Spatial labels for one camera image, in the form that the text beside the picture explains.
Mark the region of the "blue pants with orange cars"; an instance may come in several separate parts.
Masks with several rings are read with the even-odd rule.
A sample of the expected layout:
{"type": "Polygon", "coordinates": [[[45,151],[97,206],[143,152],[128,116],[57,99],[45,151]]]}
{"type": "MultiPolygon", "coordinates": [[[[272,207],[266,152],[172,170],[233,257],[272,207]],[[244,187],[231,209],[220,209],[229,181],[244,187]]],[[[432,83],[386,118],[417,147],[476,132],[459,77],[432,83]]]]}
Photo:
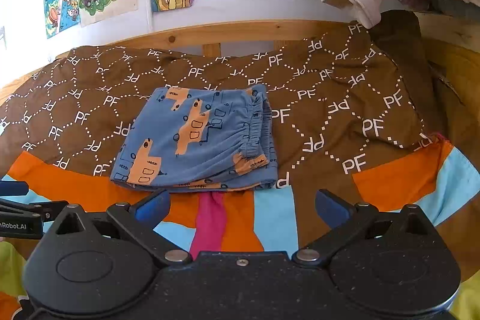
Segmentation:
{"type": "Polygon", "coordinates": [[[278,180],[277,161],[264,85],[162,87],[135,118],[110,179],[144,191],[264,189],[278,180]]]}

